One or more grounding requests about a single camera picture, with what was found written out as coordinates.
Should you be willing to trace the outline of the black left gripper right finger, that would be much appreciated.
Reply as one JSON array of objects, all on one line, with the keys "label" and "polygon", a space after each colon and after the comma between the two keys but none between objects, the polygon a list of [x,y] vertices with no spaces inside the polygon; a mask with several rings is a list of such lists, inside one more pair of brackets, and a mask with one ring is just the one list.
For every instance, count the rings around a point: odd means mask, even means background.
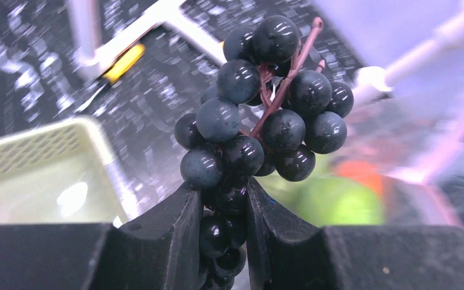
[{"label": "black left gripper right finger", "polygon": [[464,227],[445,216],[318,228],[256,180],[248,192],[252,289],[464,289]]}]

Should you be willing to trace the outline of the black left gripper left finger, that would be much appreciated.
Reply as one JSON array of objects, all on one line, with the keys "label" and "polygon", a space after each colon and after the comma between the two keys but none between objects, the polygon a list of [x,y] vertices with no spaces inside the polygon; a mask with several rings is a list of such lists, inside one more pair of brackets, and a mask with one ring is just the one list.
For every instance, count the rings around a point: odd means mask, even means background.
[{"label": "black left gripper left finger", "polygon": [[197,289],[202,208],[182,185],[120,228],[0,225],[0,289]]}]

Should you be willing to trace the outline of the green apple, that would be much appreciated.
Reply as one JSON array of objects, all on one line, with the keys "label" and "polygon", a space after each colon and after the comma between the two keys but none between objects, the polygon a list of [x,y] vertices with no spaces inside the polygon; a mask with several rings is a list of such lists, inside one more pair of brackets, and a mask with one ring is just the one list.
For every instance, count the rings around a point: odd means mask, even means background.
[{"label": "green apple", "polygon": [[295,213],[316,227],[381,225],[384,207],[370,188],[348,178],[314,178],[303,187]]}]

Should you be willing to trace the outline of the dark grape bunch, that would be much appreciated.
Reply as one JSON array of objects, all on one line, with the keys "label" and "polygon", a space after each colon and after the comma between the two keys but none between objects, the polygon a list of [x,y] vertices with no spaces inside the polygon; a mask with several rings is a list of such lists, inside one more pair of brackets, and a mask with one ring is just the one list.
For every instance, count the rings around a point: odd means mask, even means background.
[{"label": "dark grape bunch", "polygon": [[203,207],[197,289],[231,289],[243,270],[255,176],[303,181],[317,155],[346,141],[351,87],[323,74],[325,60],[315,69],[304,64],[292,76],[289,63],[262,68],[250,60],[226,62],[197,110],[175,124],[175,139],[185,149],[180,174]]}]

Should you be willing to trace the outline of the clear zip top bag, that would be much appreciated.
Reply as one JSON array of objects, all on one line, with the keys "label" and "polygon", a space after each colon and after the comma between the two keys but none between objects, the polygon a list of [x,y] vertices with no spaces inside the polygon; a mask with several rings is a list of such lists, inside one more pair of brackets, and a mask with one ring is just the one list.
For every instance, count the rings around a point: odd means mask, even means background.
[{"label": "clear zip top bag", "polygon": [[345,145],[329,155],[317,155],[308,179],[289,182],[278,174],[259,178],[276,201],[295,213],[301,190],[314,178],[340,177],[332,169],[341,161],[366,161],[383,177],[385,224],[422,224],[426,212],[463,225],[458,202],[440,187],[440,176],[454,173],[464,146],[464,97],[429,111],[405,109],[395,100],[352,112],[346,119]]}]

